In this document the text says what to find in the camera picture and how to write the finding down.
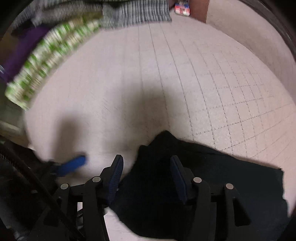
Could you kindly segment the black pants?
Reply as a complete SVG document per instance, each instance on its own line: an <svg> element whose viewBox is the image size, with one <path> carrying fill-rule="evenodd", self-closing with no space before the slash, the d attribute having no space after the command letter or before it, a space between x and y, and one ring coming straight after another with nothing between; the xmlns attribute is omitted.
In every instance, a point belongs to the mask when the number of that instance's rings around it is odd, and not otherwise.
<svg viewBox="0 0 296 241"><path fill-rule="evenodd" d="M111 210L142 237L277 240L288 223L283 171L170 132L140 146Z"/></svg>

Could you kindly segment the green white patterned blanket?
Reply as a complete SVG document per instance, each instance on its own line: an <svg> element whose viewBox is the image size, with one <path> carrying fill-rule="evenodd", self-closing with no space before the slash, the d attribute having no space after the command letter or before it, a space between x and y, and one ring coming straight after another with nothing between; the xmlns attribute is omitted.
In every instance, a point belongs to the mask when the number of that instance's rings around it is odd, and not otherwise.
<svg viewBox="0 0 296 241"><path fill-rule="evenodd" d="M7 85L6 98L28 110L51 72L99 28L99 19L80 17L51 29L29 54L19 74Z"/></svg>

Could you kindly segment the purple cloth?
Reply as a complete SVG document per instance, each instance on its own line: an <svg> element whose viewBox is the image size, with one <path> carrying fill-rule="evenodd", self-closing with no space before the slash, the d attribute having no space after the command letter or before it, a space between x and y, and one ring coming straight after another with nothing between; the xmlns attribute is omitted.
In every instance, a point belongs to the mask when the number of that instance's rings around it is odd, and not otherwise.
<svg viewBox="0 0 296 241"><path fill-rule="evenodd" d="M11 82L20 72L30 53L36 48L37 44L46 36L51 28L46 25L40 25L31 28L25 32L16 49L8 56L1 65L1 80L4 83Z"/></svg>

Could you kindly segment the houndstooth checked garment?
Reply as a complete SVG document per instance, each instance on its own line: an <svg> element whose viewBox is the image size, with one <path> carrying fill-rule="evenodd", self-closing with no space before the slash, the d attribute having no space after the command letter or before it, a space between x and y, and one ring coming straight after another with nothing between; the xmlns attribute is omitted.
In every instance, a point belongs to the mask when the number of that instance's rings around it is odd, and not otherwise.
<svg viewBox="0 0 296 241"><path fill-rule="evenodd" d="M79 16L102 17L105 28L171 21L167 1L32 1L11 27L16 30L25 22L51 25Z"/></svg>

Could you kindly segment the red white blue packet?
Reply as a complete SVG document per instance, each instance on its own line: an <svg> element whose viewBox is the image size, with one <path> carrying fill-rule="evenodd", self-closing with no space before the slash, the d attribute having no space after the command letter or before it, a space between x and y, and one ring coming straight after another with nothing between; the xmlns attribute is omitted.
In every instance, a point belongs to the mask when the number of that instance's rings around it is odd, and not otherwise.
<svg viewBox="0 0 296 241"><path fill-rule="evenodd" d="M190 15L189 1L177 1L174 6L174 12L177 15L189 16Z"/></svg>

